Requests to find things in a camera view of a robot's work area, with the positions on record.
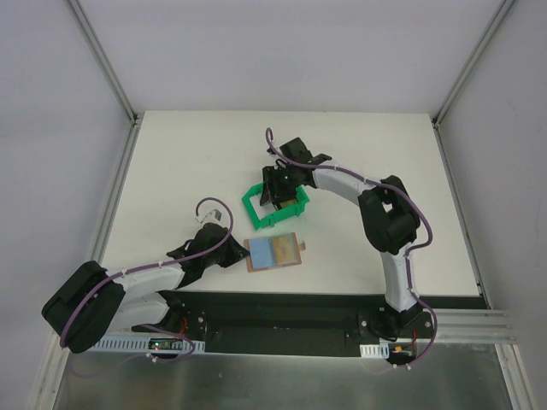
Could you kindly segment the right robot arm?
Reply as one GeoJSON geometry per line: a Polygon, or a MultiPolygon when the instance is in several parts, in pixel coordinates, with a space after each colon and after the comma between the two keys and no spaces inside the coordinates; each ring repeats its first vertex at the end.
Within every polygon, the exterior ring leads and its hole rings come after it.
{"type": "Polygon", "coordinates": [[[325,154],[312,155],[301,138],[294,138],[279,149],[267,129],[268,153],[278,159],[262,169],[262,206],[277,208],[294,201],[297,188],[309,186],[326,190],[355,204],[362,218],[365,236],[380,253],[385,275],[385,328],[394,337],[404,337],[415,327],[421,312],[409,283],[410,245],[417,238],[420,218],[408,202],[402,181],[390,176],[371,181],[341,167],[325,154]]]}

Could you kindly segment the tan leather card holder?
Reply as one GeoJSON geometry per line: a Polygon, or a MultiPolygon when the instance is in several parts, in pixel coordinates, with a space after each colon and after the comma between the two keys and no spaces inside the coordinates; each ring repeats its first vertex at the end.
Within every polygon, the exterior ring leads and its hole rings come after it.
{"type": "Polygon", "coordinates": [[[246,259],[248,272],[262,272],[302,264],[301,253],[305,242],[299,242],[295,232],[272,237],[258,237],[244,240],[249,251],[246,259]]]}

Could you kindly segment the gold credit card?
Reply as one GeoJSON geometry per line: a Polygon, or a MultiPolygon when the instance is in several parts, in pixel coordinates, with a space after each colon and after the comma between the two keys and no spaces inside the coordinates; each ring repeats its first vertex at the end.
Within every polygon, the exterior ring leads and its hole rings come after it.
{"type": "Polygon", "coordinates": [[[273,237],[271,243],[277,265],[290,265],[299,261],[299,250],[292,233],[273,237]]]}

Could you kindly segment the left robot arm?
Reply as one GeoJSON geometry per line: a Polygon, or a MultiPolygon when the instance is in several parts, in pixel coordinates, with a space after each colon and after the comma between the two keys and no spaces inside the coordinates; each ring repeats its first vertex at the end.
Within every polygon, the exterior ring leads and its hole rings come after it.
{"type": "Polygon", "coordinates": [[[205,224],[167,259],[111,273],[96,261],[83,263],[44,304],[41,314],[60,344],[79,354],[111,331],[155,325],[175,332],[180,307],[163,294],[198,281],[212,266],[230,267],[249,256],[226,227],[205,224]]]}

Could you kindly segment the green plastic bin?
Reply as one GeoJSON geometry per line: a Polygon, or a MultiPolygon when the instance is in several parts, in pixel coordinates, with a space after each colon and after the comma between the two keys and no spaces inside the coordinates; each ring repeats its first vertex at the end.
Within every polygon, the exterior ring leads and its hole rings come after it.
{"type": "Polygon", "coordinates": [[[304,188],[297,188],[297,204],[277,210],[273,204],[261,205],[260,197],[262,195],[263,184],[251,186],[242,197],[244,210],[250,218],[250,222],[255,230],[261,230],[274,227],[277,223],[292,217],[300,216],[309,202],[309,197],[304,188]]]}

